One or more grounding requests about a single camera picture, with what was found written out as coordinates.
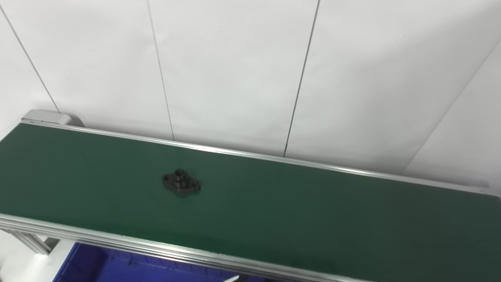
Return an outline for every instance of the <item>metal part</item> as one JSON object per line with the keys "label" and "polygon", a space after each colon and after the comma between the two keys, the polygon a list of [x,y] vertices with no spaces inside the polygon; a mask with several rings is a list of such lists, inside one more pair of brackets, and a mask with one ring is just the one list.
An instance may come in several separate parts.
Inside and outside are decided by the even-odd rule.
{"label": "metal part", "polygon": [[235,150],[229,150],[229,149],[222,149],[222,148],[216,148],[216,147],[209,147],[209,146],[203,146],[203,145],[189,144],[189,143],[170,141],[170,140],[164,140],[164,139],[158,139],[158,138],[143,137],[143,136],[137,136],[137,135],[131,135],[131,134],[125,134],[125,133],[110,132],[110,131],[77,127],[77,126],[64,125],[64,124],[54,124],[54,123],[49,123],[49,122],[37,121],[37,120],[22,120],[21,123],[46,126],[46,127],[52,127],[52,128],[59,128],[59,129],[71,130],[71,131],[78,131],[78,132],[84,132],[84,133],[105,135],[105,136],[111,136],[111,137],[132,139],[132,140],[151,142],[151,143],[157,143],[157,144],[163,144],[163,145],[169,145],[169,146],[176,146],[176,147],[181,147],[181,148],[188,148],[188,149],[204,151],[204,152],[211,152],[211,153],[217,153],[217,154],[225,154],[225,155],[233,155],[233,156],[239,156],[239,157],[260,159],[260,160],[265,160],[265,161],[272,161],[272,162],[279,162],[279,163],[284,163],[284,164],[305,166],[305,167],[317,168],[317,169],[322,169],[322,170],[337,171],[337,172],[356,174],[356,175],[367,176],[367,177],[396,180],[396,181],[408,182],[408,183],[416,183],[416,184],[421,184],[421,185],[440,187],[440,188],[446,188],[446,189],[453,189],[453,190],[459,190],[459,191],[465,191],[465,192],[471,192],[471,193],[493,195],[493,196],[497,196],[497,197],[501,198],[501,191],[499,191],[497,189],[489,189],[489,188],[475,187],[475,186],[463,186],[463,185],[444,183],[444,182],[439,182],[439,181],[432,181],[432,180],[418,179],[418,178],[406,177],[406,176],[400,176],[400,175],[392,175],[392,174],[386,174],[386,173],[378,173],[378,172],[372,172],[372,171],[344,168],[344,167],[338,167],[338,166],[333,166],[333,165],[319,164],[319,163],[308,162],[308,161],[300,161],[300,160],[294,160],[294,159],[288,159],[288,158],[282,158],[282,157],[254,154],[254,153],[235,151]]}
{"label": "metal part", "polygon": [[334,274],[297,269],[273,263],[6,214],[0,214],[0,228],[36,233],[99,247],[113,248],[180,262],[216,267],[272,279],[311,282],[369,282]]}
{"label": "metal part", "polygon": [[188,172],[177,169],[174,173],[162,176],[163,186],[173,192],[189,194],[200,191],[200,181],[190,177]]}
{"label": "metal part", "polygon": [[4,231],[10,233],[35,253],[48,255],[52,251],[52,249],[36,235],[12,229],[4,229]]}

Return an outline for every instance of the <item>blue plastic crate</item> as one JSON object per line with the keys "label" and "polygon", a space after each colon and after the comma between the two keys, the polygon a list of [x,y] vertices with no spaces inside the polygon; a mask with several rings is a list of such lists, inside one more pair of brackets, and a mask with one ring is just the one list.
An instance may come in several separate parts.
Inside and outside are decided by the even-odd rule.
{"label": "blue plastic crate", "polygon": [[[76,243],[54,282],[222,282],[239,273]],[[275,280],[248,276],[248,282]]]}

